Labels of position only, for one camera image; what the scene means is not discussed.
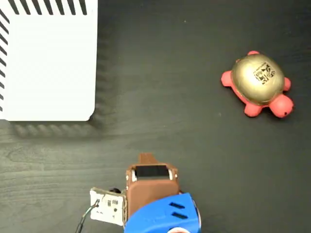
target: sticker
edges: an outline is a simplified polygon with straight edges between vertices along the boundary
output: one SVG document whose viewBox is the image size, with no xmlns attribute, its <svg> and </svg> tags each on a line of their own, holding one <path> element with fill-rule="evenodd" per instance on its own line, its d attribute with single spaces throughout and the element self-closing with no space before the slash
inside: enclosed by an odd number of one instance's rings
<svg viewBox="0 0 311 233">
<path fill-rule="evenodd" d="M 261 82 L 262 85 L 264 85 L 276 75 L 276 72 L 268 63 L 264 62 L 255 70 L 254 75 L 256 79 Z"/>
</svg>

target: dark wooden table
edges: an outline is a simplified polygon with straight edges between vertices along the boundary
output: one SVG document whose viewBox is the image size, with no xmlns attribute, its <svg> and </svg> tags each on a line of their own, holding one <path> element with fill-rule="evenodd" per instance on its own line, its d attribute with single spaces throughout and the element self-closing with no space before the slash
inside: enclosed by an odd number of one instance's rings
<svg viewBox="0 0 311 233">
<path fill-rule="evenodd" d="M 124 188 L 143 151 L 180 169 L 202 233 L 311 232 L 310 1 L 100 2 L 93 120 L 0 122 L 0 232 L 74 232 L 89 189 Z M 221 86 L 249 50 L 292 79 L 286 119 L 246 117 Z"/>
</svg>

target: toy turtle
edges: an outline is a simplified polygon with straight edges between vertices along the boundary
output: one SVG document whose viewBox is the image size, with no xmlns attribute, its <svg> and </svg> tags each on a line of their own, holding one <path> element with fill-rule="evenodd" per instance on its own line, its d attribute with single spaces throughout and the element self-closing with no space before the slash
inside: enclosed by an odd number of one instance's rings
<svg viewBox="0 0 311 233">
<path fill-rule="evenodd" d="M 283 94 L 290 89 L 291 81 L 272 59 L 257 51 L 237 60 L 232 70 L 223 73 L 221 81 L 246 104 L 244 112 L 249 117 L 269 107 L 275 116 L 283 118 L 294 108 L 293 101 Z"/>
</svg>

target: wire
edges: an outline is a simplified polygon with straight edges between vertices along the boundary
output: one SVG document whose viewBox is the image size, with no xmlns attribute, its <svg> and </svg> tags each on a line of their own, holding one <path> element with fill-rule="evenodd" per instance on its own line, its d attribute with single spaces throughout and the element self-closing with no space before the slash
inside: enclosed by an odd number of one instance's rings
<svg viewBox="0 0 311 233">
<path fill-rule="evenodd" d="M 96 202 L 95 202 L 92 206 L 90 206 L 90 207 L 87 209 L 87 211 L 82 215 L 82 218 L 81 218 L 81 220 L 80 220 L 80 222 L 79 222 L 79 225 L 78 225 L 78 227 L 77 227 L 77 229 L 76 229 L 76 233 L 81 233 L 82 228 L 83 228 L 84 221 L 86 220 L 86 216 L 92 211 L 92 209 L 98 207 L 99 201 L 100 201 L 100 200 L 97 199 Z"/>
</svg>

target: black stripe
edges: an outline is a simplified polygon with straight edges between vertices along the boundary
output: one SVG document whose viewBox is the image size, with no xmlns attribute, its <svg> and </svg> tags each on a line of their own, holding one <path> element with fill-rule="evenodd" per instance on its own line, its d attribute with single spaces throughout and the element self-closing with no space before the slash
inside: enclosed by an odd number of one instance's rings
<svg viewBox="0 0 311 233">
<path fill-rule="evenodd" d="M 74 8 L 73 0 L 67 0 L 67 2 L 68 2 L 68 5 L 69 5 L 71 14 L 75 16 L 76 15 L 76 9 Z"/>
<path fill-rule="evenodd" d="M 171 202 L 171 203 L 170 203 L 170 206 L 176 207 L 176 208 L 178 208 L 178 209 L 184 209 L 184 208 L 185 208 L 183 205 L 179 205 L 179 204 L 176 204 L 176 203 L 174 203 L 174 202 Z"/>
<path fill-rule="evenodd" d="M 4 26 L 4 24 L 0 21 L 0 28 L 2 28 L 7 34 L 9 34 L 9 30 Z"/>
<path fill-rule="evenodd" d="M 32 0 L 32 1 L 33 1 L 35 10 L 37 11 L 38 15 L 42 15 L 42 11 L 40 9 L 40 5 L 39 5 L 38 0 Z"/>
<path fill-rule="evenodd" d="M 16 4 L 15 4 L 15 1 L 14 1 L 14 0 L 8 0 L 8 1 L 9 1 L 9 3 L 10 3 L 10 5 L 11 5 L 13 11 L 14 11 L 14 13 L 15 13 L 16 15 L 19 15 L 17 6 L 16 6 Z"/>
<path fill-rule="evenodd" d="M 57 4 L 60 14 L 64 15 L 65 11 L 64 11 L 62 0 L 56 0 L 56 4 Z"/>
<path fill-rule="evenodd" d="M 28 8 L 27 2 L 26 2 L 25 0 L 19 0 L 19 1 L 20 1 L 21 5 L 23 6 L 23 8 L 24 8 L 26 14 L 30 15 L 30 10 L 29 10 L 29 8 Z"/>
<path fill-rule="evenodd" d="M 0 45 L 0 51 L 3 52 L 3 54 L 6 56 L 8 55 L 8 53 L 4 50 L 4 48 L 2 48 L 2 46 Z"/>
<path fill-rule="evenodd" d="M 2 34 L 0 34 L 0 39 L 1 39 L 5 44 L 8 45 L 8 41 L 3 37 Z"/>
<path fill-rule="evenodd" d="M 5 78 L 5 73 L 2 70 L 0 70 L 0 75 Z"/>
<path fill-rule="evenodd" d="M 4 65 L 6 67 L 6 63 L 4 60 L 2 60 L 2 58 L 0 58 L 0 64 Z"/>
<path fill-rule="evenodd" d="M 52 6 L 51 6 L 51 3 L 50 3 L 50 0 L 44 0 L 44 3 L 45 3 L 45 6 L 48 9 L 49 14 L 53 15 L 53 10 L 52 10 Z"/>
<path fill-rule="evenodd" d="M 87 15 L 86 0 L 79 0 L 83 15 Z"/>
<path fill-rule="evenodd" d="M 180 218 L 180 219 L 187 219 L 188 218 L 187 216 L 176 213 L 176 212 L 172 213 L 172 216 Z"/>
<path fill-rule="evenodd" d="M 10 23 L 10 20 L 8 19 L 8 17 L 5 15 L 5 13 L 3 13 L 3 11 L 0 9 L 0 16 L 2 16 L 5 21 L 7 21 L 8 23 Z"/>
</svg>

